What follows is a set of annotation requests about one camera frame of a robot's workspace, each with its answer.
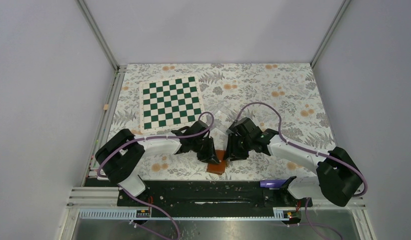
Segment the brown leather card holder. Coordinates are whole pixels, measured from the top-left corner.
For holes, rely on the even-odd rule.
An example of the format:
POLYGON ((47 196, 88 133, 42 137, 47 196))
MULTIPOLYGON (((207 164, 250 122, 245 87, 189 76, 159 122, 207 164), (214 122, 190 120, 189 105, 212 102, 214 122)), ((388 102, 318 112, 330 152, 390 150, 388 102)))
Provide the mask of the brown leather card holder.
POLYGON ((207 165, 207 169, 206 172, 210 173, 210 174, 215 174, 215 175, 223 175, 226 171, 226 168, 228 166, 228 162, 224 159, 225 150, 216 150, 216 156, 219 160, 218 164, 213 164, 213 163, 209 163, 207 165))

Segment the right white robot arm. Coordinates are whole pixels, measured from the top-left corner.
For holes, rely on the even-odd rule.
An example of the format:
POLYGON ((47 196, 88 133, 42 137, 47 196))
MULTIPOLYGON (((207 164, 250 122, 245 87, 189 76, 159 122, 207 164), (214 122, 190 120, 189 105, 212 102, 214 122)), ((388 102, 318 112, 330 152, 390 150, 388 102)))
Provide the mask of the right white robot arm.
POLYGON ((293 176, 277 186, 282 190, 280 199, 287 206, 293 206, 300 199, 325 198, 336 206, 345 207, 364 185, 360 170, 343 148, 312 149, 284 137, 277 130, 262 131, 248 117, 234 121, 227 133, 226 160, 246 160, 254 151, 286 159, 314 174, 311 177, 293 176))

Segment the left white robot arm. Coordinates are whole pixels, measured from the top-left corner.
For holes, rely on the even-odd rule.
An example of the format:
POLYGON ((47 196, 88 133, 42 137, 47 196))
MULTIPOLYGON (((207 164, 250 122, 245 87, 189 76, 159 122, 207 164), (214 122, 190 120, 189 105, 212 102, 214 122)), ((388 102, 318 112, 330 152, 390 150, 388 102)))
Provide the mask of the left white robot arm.
POLYGON ((147 186, 135 173, 142 158, 194 152, 203 163, 218 165, 210 127, 197 120, 191 126, 172 130, 164 135, 135 136, 129 129, 120 130, 94 155, 99 163, 99 177, 107 178, 129 193, 134 204, 144 205, 149 198, 147 186))

